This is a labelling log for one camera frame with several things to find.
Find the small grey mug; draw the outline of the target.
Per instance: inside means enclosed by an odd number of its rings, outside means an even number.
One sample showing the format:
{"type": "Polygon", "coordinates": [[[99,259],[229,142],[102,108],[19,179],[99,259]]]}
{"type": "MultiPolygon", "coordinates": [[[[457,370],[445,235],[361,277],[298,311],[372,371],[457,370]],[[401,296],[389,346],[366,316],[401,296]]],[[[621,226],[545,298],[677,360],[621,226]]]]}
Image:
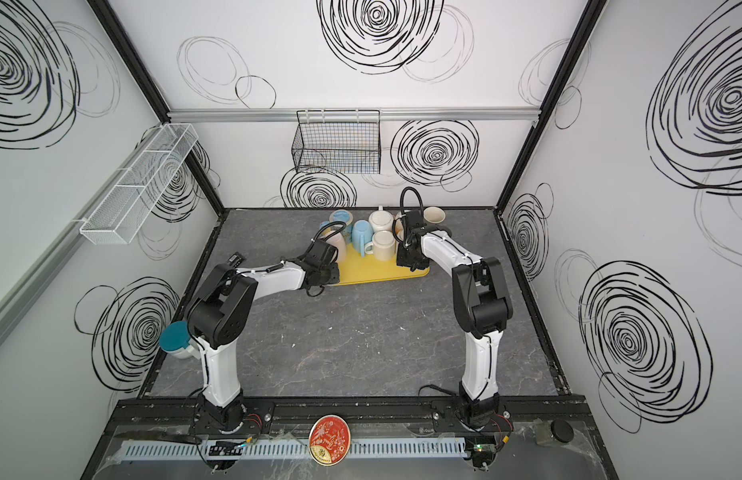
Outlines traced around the small grey mug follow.
{"type": "Polygon", "coordinates": [[[445,225],[446,212],[440,207],[430,206],[424,209],[423,214],[424,220],[427,227],[432,227],[435,230],[446,232],[449,236],[453,233],[449,227],[445,225]]]}

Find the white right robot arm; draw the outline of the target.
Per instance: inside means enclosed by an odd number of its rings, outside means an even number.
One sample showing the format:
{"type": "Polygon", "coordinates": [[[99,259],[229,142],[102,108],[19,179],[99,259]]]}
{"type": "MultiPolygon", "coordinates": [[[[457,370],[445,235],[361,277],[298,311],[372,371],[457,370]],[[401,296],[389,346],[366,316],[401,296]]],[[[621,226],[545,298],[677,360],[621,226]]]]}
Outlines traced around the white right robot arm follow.
{"type": "Polygon", "coordinates": [[[449,274],[453,310],[465,333],[465,370],[454,394],[460,421],[475,428],[499,412],[499,347],[513,305],[501,262],[469,251],[450,231],[431,224],[421,211],[402,211],[393,221],[397,264],[413,271],[432,264],[449,274]]]}

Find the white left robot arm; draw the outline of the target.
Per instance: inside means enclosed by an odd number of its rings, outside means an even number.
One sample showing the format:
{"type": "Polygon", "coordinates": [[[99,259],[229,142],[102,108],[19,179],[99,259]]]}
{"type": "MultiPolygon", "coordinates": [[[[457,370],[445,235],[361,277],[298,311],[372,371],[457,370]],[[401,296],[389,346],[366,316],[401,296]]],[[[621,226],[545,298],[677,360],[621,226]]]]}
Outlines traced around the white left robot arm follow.
{"type": "Polygon", "coordinates": [[[237,341],[253,304],[282,292],[303,290],[320,295],[327,285],[339,282],[338,257],[337,247],[313,240],[303,254],[270,266],[218,264],[196,291],[185,319],[200,351],[202,408],[224,431],[234,431],[244,421],[237,341]]]}

